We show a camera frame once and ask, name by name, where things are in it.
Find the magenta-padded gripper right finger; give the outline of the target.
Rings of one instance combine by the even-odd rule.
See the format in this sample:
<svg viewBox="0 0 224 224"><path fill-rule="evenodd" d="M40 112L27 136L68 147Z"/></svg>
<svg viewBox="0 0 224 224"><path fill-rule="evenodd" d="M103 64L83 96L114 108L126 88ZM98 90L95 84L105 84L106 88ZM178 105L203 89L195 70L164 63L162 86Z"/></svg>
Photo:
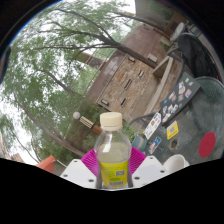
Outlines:
<svg viewBox="0 0 224 224"><path fill-rule="evenodd" d="M155 156L146 156L136 148L132 148L129 171L134 188L143 187L166 175L166 169Z"/></svg>

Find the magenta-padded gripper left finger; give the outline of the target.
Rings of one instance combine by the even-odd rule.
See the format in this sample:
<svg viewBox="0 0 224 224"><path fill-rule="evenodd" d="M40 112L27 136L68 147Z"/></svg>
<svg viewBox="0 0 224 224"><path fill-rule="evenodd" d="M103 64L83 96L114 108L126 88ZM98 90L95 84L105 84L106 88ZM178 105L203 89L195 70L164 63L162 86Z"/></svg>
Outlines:
<svg viewBox="0 0 224 224"><path fill-rule="evenodd" d="M81 159L73 159L61 174L61 177L78 186L95 189L99 165L94 150L90 150Z"/></svg>

